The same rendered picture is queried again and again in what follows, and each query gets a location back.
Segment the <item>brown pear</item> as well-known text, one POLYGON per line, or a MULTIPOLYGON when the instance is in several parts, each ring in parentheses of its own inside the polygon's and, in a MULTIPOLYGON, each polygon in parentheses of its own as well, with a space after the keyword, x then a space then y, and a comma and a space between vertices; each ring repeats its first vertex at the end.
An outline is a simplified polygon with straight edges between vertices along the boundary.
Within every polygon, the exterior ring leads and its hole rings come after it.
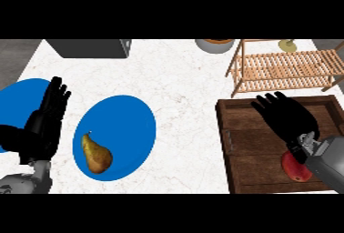
POLYGON ((90 172, 104 173, 113 165, 113 152, 92 139, 89 133, 83 135, 83 153, 90 172))

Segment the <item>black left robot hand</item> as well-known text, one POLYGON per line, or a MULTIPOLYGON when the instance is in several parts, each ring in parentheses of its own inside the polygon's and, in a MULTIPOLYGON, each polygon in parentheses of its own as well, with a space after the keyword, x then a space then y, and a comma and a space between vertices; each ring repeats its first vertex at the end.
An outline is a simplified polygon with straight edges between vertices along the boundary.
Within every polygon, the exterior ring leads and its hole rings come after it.
POLYGON ((31 113, 24 128, 0 125, 0 147, 20 153, 21 164, 52 160, 61 139, 62 119, 71 92, 55 76, 49 83, 39 110, 31 113))

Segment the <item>dark grey box appliance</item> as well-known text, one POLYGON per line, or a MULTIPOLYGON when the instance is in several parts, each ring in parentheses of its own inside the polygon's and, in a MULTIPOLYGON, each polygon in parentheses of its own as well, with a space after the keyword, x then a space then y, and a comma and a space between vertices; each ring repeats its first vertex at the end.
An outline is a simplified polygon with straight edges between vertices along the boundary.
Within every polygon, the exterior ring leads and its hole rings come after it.
POLYGON ((127 58, 130 39, 48 39, 64 58, 127 58))

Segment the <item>wooden tiered shelf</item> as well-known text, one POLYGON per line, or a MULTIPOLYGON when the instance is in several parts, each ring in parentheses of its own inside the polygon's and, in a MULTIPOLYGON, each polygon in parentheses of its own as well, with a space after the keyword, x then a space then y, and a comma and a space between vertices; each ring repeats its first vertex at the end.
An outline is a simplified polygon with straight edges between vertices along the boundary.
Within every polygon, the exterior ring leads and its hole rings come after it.
POLYGON ((344 80, 344 60, 334 49, 248 55, 247 43, 263 39, 242 39, 234 52, 225 76, 234 80, 232 96, 238 93, 321 87, 330 90, 344 80))

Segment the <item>grey round pot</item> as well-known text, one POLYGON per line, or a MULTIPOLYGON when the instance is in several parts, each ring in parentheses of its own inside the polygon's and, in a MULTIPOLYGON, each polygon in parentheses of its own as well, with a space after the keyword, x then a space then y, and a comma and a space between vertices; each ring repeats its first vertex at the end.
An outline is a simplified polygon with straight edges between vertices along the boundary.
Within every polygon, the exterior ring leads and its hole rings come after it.
POLYGON ((234 39, 197 39, 200 49, 210 54, 223 54, 232 49, 234 39))

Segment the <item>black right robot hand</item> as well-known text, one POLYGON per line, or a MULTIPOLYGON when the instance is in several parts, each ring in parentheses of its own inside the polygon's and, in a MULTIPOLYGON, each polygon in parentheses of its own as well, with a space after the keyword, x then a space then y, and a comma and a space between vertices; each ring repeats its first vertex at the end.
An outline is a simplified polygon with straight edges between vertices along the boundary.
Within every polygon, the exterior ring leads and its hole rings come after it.
POLYGON ((304 164, 307 153, 303 150, 299 138, 303 134, 313 132, 315 139, 319 139, 321 131, 315 116, 304 106, 279 91, 275 94, 257 96, 251 106, 262 114, 268 126, 285 141, 297 162, 304 164))

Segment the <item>blue oval plate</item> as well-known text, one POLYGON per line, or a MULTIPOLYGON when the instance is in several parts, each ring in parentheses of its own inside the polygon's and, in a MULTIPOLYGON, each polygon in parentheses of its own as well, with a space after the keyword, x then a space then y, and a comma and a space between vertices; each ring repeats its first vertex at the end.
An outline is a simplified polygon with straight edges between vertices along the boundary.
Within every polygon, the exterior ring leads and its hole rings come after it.
POLYGON ((0 91, 0 153, 14 151, 33 155, 43 152, 42 136, 24 125, 39 112, 49 83, 39 78, 27 79, 0 91))
POLYGON ((95 180, 114 181, 142 165, 157 139, 157 121, 149 106, 135 96, 113 96, 99 101, 83 115, 73 138, 73 155, 82 172, 95 180), (83 152, 83 136, 113 153, 113 164, 95 174, 83 152))

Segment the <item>dark wooden tray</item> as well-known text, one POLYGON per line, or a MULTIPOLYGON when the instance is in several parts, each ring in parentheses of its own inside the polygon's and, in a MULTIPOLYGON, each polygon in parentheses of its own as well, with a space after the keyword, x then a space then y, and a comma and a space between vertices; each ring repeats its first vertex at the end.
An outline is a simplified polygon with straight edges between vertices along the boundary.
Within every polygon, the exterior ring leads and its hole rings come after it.
MULTIPOLYGON (((300 96, 294 100, 316 117, 321 139, 344 136, 344 110, 331 96, 300 96)), ((216 105, 217 125, 234 194, 284 193, 330 190, 312 177, 307 182, 290 179, 281 166, 288 148, 251 106, 253 99, 220 99, 216 105)))

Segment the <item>red sweet potato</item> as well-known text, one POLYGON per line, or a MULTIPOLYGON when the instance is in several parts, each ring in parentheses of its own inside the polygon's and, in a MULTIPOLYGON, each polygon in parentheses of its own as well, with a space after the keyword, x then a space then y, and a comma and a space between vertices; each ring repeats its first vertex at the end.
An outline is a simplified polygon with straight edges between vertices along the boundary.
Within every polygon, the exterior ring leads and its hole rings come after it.
POLYGON ((282 154, 281 166, 291 180, 297 182, 307 182, 310 180, 312 172, 307 169, 307 166, 299 163, 291 151, 287 151, 282 154))

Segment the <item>yellow-green round object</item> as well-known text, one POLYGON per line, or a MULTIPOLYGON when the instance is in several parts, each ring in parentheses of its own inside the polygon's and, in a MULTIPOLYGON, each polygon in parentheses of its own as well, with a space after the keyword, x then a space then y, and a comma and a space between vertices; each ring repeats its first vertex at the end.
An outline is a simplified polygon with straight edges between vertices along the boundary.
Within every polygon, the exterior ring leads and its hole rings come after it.
POLYGON ((297 50, 297 45, 296 45, 293 39, 290 39, 290 40, 281 40, 278 42, 278 46, 282 49, 282 51, 288 52, 288 53, 291 53, 291 52, 294 52, 297 50))

